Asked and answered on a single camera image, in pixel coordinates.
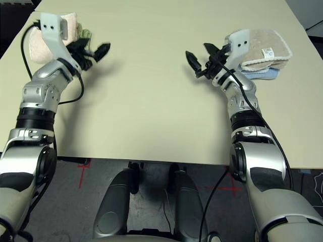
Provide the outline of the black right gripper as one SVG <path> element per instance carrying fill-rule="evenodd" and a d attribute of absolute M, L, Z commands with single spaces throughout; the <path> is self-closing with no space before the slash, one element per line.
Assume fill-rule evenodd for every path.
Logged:
<path fill-rule="evenodd" d="M 212 43 L 204 43 L 203 45 L 209 54 L 204 70 L 201 69 L 201 64 L 193 53 L 185 51 L 186 59 L 189 66 L 196 73 L 197 78 L 205 76 L 207 79 L 213 79 L 223 68 L 222 65 L 226 63 L 230 47 L 223 46 L 222 49 L 219 49 Z"/>

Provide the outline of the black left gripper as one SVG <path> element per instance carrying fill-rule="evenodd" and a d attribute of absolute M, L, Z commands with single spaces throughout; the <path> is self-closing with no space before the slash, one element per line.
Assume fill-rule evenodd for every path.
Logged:
<path fill-rule="evenodd" d="M 99 62 L 107 55 L 111 47 L 110 43 L 103 43 L 95 52 L 93 52 L 87 48 L 90 47 L 90 44 L 91 35 L 80 37 L 77 41 L 71 42 L 67 45 L 67 50 L 83 71 L 87 71 L 92 67 L 93 63 L 90 58 Z"/>

